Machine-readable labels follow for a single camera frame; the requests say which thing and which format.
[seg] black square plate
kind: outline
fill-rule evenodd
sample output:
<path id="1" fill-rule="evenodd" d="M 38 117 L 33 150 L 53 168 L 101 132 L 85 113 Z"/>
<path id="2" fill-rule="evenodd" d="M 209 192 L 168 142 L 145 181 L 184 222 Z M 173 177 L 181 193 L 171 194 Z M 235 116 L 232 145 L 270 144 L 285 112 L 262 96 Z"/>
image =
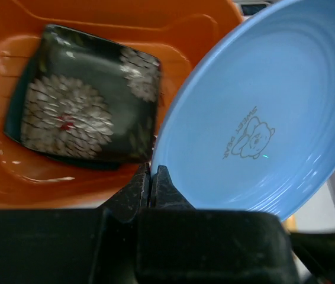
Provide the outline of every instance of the black square plate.
<path id="1" fill-rule="evenodd" d="M 150 159 L 160 85 L 157 58 L 48 25 L 36 61 L 22 112 L 22 145 L 103 162 Z"/>
<path id="2" fill-rule="evenodd" d="M 17 82 L 8 106 L 4 134 L 17 143 L 20 143 L 20 128 L 25 94 L 27 92 L 28 82 L 33 78 L 34 72 L 36 70 L 37 58 L 37 53 L 30 58 L 25 69 L 23 70 L 22 75 L 19 78 L 19 81 Z M 58 162 L 71 164 L 77 167 L 84 167 L 91 170 L 117 170 L 120 167 L 120 164 L 115 162 L 82 160 L 72 157 L 60 157 L 52 154 L 45 154 L 45 156 Z"/>

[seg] orange tray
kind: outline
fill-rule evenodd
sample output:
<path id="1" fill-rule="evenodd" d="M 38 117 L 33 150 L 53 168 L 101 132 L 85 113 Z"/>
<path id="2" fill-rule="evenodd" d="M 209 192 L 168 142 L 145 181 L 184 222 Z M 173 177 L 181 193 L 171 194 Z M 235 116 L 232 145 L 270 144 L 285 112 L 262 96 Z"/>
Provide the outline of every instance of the orange tray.
<path id="1" fill-rule="evenodd" d="M 108 198 L 137 168 L 124 164 L 116 172 L 99 172 L 60 164 L 2 133 L 12 90 L 46 24 L 82 30 L 158 57 L 163 67 L 159 128 L 191 70 L 241 22 L 229 0 L 0 0 L 0 208 L 54 208 Z"/>

